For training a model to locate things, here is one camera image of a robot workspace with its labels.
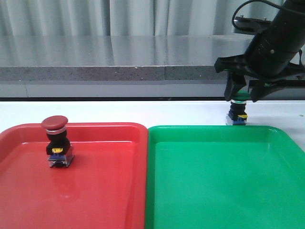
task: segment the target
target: red mushroom button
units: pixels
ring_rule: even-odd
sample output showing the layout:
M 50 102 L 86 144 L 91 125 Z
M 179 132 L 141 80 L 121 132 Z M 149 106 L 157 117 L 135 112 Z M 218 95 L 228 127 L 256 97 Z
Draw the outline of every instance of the red mushroom button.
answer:
M 47 130 L 59 130 L 68 122 L 68 118 L 62 115 L 55 115 L 42 121 L 41 126 Z

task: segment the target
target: robotic arm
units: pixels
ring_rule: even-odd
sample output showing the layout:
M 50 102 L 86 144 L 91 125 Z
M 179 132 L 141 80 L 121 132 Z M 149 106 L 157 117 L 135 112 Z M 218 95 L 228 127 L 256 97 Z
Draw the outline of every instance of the robotic arm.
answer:
M 279 8 L 280 11 L 272 22 L 235 17 L 244 5 L 254 1 L 264 2 Z M 255 36 L 244 54 L 216 60 L 216 72 L 228 72 L 224 92 L 227 101 L 233 100 L 234 103 L 235 98 L 241 96 L 240 90 L 246 86 L 245 75 L 258 79 L 249 95 L 254 102 L 272 92 L 284 89 L 289 85 L 286 81 L 288 78 L 297 77 L 300 80 L 305 76 L 300 50 L 305 44 L 305 0 L 286 0 L 283 6 L 266 0 L 249 0 L 235 11 L 232 23 L 235 32 Z M 290 63 L 298 52 L 300 63 Z M 242 112 L 239 120 L 241 122 L 236 122 L 237 125 L 245 124 L 245 113 Z

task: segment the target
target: yellow tab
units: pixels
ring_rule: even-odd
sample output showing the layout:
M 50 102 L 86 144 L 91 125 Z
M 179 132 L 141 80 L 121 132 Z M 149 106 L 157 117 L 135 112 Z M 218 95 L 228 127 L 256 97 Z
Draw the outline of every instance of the yellow tab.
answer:
M 240 118 L 247 118 L 248 115 L 246 115 L 246 114 L 239 114 L 238 117 L 240 117 Z
M 52 153 L 59 154 L 63 151 L 63 148 L 52 148 Z

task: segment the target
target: black cable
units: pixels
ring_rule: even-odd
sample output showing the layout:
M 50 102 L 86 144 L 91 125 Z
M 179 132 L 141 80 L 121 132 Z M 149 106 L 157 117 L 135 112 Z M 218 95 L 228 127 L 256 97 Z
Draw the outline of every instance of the black cable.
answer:
M 233 14 L 233 16 L 232 16 L 232 25 L 233 25 L 236 29 L 242 30 L 242 31 L 252 31 L 251 28 L 247 28 L 247 27 L 238 27 L 238 26 L 235 24 L 235 22 L 234 22 L 235 17 L 236 17 L 236 15 L 237 15 L 238 11 L 239 11 L 242 7 L 244 7 L 245 5 L 248 5 L 249 3 L 252 3 L 252 2 L 262 2 L 262 3 L 265 3 L 265 4 L 269 5 L 269 6 L 275 7 L 275 8 L 277 8 L 277 9 L 279 9 L 279 10 L 285 10 L 285 11 L 290 12 L 290 13 L 296 13 L 296 14 L 305 16 L 305 13 L 298 12 L 298 11 L 295 11 L 295 10 L 291 10 L 291 9 L 288 9 L 288 8 L 283 7 L 283 6 L 280 6 L 280 5 L 276 5 L 275 3 L 270 2 L 270 1 L 267 1 L 267 0 L 249 0 L 249 1 L 246 1 L 246 2 L 244 2 L 243 4 L 241 4 L 241 5 L 235 10 L 235 12 L 234 12 L 234 14 Z

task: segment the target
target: black cylinder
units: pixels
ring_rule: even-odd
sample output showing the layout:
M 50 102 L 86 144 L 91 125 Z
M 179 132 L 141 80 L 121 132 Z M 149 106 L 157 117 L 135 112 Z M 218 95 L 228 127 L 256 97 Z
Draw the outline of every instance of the black cylinder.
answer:
M 305 13 L 305 0 L 286 0 L 285 8 Z M 305 43 L 305 16 L 280 10 L 271 25 L 257 34 L 245 56 L 247 64 L 265 78 L 278 75 Z

